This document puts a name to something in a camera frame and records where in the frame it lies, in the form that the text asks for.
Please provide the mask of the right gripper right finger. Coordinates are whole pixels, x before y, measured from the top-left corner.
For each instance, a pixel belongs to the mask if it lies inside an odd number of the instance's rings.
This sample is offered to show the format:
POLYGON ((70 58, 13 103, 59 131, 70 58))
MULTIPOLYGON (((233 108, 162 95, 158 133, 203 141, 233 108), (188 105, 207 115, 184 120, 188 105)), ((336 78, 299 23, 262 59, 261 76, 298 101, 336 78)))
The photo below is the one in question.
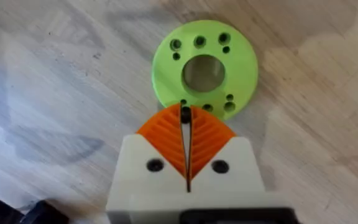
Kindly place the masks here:
POLYGON ((250 141, 211 113, 191 107, 188 197, 225 198, 265 192, 250 141))

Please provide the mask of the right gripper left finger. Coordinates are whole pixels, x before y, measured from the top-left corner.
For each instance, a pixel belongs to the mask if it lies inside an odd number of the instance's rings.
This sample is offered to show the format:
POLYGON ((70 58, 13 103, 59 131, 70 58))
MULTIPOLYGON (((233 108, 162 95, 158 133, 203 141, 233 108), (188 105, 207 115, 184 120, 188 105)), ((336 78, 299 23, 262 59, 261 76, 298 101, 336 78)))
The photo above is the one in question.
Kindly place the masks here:
POLYGON ((177 219, 188 195, 182 105, 124 137, 106 204, 110 219, 177 219))

